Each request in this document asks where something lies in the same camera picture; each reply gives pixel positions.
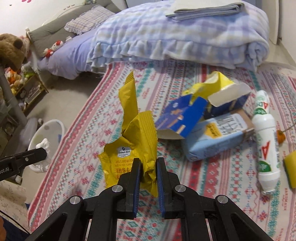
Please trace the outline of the yellow snack wrapper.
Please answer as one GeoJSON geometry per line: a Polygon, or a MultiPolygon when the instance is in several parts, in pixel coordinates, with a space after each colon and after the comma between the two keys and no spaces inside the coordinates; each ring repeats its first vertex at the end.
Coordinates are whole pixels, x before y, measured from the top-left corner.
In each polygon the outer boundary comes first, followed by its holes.
{"type": "Polygon", "coordinates": [[[116,185],[121,175],[132,170],[133,160],[139,158],[143,168],[140,187],[157,197],[157,131],[152,112],[138,111],[133,72],[127,76],[118,97],[123,108],[121,136],[114,142],[106,144],[103,152],[98,155],[106,186],[108,188],[116,185]]]}

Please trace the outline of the white tissue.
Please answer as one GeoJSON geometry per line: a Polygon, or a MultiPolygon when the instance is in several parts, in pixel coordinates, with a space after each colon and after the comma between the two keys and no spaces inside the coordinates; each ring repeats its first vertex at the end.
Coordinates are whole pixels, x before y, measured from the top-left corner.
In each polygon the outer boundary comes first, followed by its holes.
{"type": "Polygon", "coordinates": [[[47,138],[44,138],[40,143],[38,143],[38,144],[36,145],[36,148],[37,148],[37,149],[38,149],[38,148],[43,148],[43,149],[46,151],[46,153],[47,153],[47,157],[49,157],[50,143],[49,143],[49,141],[48,141],[47,138]]]}

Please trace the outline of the patterned red teal bedspread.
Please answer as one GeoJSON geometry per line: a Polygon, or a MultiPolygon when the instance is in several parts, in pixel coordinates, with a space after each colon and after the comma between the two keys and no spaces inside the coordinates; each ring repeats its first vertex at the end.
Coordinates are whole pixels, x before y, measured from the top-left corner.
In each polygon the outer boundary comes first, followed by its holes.
{"type": "MultiPolygon", "coordinates": [[[[119,89],[133,71],[140,111],[150,110],[158,118],[169,102],[215,71],[213,66],[184,61],[115,63],[107,67],[74,123],[61,141],[55,157],[28,211],[30,230],[35,230],[69,197],[89,198],[105,189],[98,155],[105,144],[121,134],[123,110],[119,89]]],[[[256,72],[220,69],[237,83],[245,83],[251,94],[244,110],[252,115],[255,93],[264,90],[276,127],[285,131],[280,147],[284,158],[295,150],[295,68],[280,63],[264,63],[256,72]]],[[[260,193],[256,177],[256,144],[248,140],[212,158],[189,162],[179,141],[159,141],[158,155],[169,171],[200,195],[213,198],[224,194],[235,202],[274,240],[295,240],[295,190],[285,171],[274,195],[260,193]]]]}

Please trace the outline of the wooden shelf with toys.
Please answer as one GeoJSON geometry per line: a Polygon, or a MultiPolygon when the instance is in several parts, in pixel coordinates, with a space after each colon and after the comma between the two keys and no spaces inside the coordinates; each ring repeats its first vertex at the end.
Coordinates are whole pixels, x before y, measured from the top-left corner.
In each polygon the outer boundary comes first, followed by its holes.
{"type": "Polygon", "coordinates": [[[32,68],[31,61],[23,64],[18,71],[13,71],[10,67],[6,68],[4,75],[25,116],[48,93],[48,89],[43,84],[39,74],[32,68]]]}

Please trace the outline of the yellow sponge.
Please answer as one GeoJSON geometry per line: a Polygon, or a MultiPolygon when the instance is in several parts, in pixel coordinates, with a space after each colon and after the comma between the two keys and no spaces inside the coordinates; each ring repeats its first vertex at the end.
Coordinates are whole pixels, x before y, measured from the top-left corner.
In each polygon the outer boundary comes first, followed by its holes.
{"type": "Polygon", "coordinates": [[[291,152],[284,158],[284,166],[287,178],[292,189],[296,188],[296,151],[291,152]]]}

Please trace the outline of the orange fruit peel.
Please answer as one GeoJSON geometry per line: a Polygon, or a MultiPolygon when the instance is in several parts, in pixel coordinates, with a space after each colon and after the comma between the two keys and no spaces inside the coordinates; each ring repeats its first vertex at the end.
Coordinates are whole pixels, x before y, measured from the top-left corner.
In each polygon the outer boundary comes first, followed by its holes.
{"type": "Polygon", "coordinates": [[[277,130],[276,131],[276,134],[277,134],[277,141],[278,141],[278,144],[281,145],[285,139],[286,139],[286,136],[285,136],[285,133],[287,131],[289,131],[290,129],[294,128],[295,127],[295,123],[293,125],[291,125],[290,127],[286,128],[285,130],[277,130]]]}

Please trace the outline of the brown teddy bear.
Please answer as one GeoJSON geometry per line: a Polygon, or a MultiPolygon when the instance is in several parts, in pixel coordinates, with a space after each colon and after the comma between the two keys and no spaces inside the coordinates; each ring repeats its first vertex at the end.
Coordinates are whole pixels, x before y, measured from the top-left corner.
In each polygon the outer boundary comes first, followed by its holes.
{"type": "Polygon", "coordinates": [[[23,40],[12,34],[1,34],[0,55],[1,66],[18,71],[27,58],[23,40]]]}

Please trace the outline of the red white plush toy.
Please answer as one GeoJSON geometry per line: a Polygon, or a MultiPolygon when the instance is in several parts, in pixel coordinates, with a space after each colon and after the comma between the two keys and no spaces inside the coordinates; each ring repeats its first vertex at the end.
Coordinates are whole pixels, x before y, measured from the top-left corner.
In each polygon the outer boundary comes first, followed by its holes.
{"type": "Polygon", "coordinates": [[[43,52],[44,57],[49,58],[55,51],[60,49],[64,45],[63,41],[56,41],[50,48],[46,48],[43,52]]]}

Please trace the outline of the white AD bottle far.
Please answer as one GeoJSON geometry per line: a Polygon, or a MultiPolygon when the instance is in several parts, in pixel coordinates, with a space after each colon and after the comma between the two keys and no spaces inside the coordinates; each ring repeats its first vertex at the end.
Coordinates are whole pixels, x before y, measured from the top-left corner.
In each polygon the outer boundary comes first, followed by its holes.
{"type": "Polygon", "coordinates": [[[266,91],[259,90],[255,96],[255,108],[253,115],[270,114],[270,101],[266,91]]]}

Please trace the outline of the lavender pillow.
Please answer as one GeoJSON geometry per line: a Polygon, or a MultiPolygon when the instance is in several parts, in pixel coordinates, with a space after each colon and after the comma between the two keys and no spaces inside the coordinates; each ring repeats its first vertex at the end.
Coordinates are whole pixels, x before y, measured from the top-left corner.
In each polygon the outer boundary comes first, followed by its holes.
{"type": "Polygon", "coordinates": [[[97,30],[93,29],[77,35],[51,57],[38,61],[38,70],[48,71],[69,80],[74,80],[82,72],[90,72],[91,67],[86,61],[96,32],[97,30]]]}

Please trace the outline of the blue yellow torn box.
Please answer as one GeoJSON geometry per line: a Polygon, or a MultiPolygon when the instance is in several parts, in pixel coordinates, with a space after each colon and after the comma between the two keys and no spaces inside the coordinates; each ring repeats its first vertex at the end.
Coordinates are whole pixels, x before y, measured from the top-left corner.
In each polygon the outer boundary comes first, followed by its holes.
{"type": "Polygon", "coordinates": [[[185,139],[201,120],[214,118],[244,106],[251,93],[245,83],[235,83],[218,71],[196,83],[171,101],[156,121],[157,136],[165,140],[185,139]]]}

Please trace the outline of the grey headboard cushion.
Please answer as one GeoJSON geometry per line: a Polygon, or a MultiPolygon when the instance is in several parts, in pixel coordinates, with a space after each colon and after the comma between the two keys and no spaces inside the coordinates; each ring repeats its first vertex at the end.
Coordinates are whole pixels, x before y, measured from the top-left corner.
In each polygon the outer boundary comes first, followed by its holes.
{"type": "Polygon", "coordinates": [[[95,1],[94,3],[90,1],[88,4],[66,8],[60,16],[33,31],[27,28],[26,35],[33,45],[32,49],[36,56],[44,58],[44,50],[51,47],[56,41],[65,42],[67,37],[75,37],[77,34],[66,31],[65,25],[91,10],[94,6],[102,6],[113,13],[120,12],[120,9],[112,1],[95,1]]]}

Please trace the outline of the checkered small pillow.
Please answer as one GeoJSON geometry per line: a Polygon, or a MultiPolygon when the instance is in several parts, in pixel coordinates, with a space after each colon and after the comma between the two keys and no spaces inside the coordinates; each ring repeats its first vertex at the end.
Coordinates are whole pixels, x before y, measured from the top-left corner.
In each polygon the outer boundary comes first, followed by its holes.
{"type": "Polygon", "coordinates": [[[115,13],[103,6],[95,5],[91,10],[84,12],[79,17],[69,21],[64,29],[67,32],[82,35],[83,33],[99,27],[113,15],[115,15],[115,13]]]}

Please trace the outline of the folded blue plaid blanket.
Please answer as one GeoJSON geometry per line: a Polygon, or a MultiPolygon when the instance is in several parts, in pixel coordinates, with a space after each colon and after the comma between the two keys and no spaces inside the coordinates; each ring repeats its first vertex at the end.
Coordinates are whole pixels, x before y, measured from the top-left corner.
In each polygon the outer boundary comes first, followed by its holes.
{"type": "Polygon", "coordinates": [[[255,71],[269,55],[266,13],[252,4],[228,16],[175,21],[172,1],[125,9],[97,29],[86,62],[95,70],[112,62],[186,60],[255,71]]]}

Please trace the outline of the folded grey sheet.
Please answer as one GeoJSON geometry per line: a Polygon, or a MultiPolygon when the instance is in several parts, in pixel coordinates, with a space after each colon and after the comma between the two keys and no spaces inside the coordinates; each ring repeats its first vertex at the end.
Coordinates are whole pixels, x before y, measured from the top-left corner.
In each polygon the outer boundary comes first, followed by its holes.
{"type": "Polygon", "coordinates": [[[242,1],[174,1],[166,16],[176,21],[206,16],[227,16],[240,13],[244,9],[242,1]]]}

